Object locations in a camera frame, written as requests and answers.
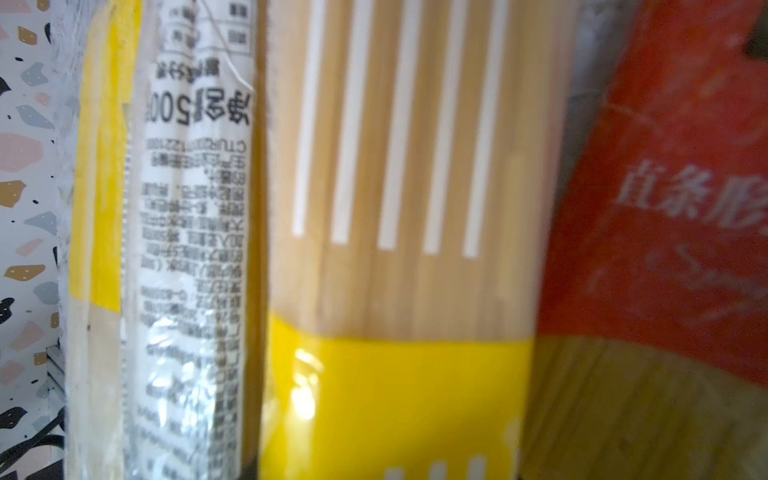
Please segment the yellow Pastatime spaghetti bag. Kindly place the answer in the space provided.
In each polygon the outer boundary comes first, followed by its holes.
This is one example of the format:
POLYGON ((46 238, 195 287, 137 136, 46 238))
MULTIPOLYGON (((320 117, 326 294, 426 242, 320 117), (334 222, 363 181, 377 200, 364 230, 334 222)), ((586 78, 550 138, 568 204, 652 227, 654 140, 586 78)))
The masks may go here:
POLYGON ((272 1, 263 479, 514 479, 575 1, 272 1))

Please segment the red spaghetti bag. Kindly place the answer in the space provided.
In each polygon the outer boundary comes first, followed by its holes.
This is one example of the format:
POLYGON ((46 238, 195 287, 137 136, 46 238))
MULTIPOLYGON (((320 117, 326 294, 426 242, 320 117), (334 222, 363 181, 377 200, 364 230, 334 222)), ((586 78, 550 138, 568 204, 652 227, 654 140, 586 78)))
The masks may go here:
POLYGON ((767 475, 767 5, 639 1, 553 222, 524 479, 767 475))

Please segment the clear printed spaghetti bag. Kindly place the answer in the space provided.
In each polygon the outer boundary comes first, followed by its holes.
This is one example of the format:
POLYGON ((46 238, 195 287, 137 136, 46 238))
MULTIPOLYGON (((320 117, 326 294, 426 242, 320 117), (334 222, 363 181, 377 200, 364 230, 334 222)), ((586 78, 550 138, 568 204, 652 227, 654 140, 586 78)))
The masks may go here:
POLYGON ((258 1, 85 1, 68 479, 252 479, 263 378, 258 1))

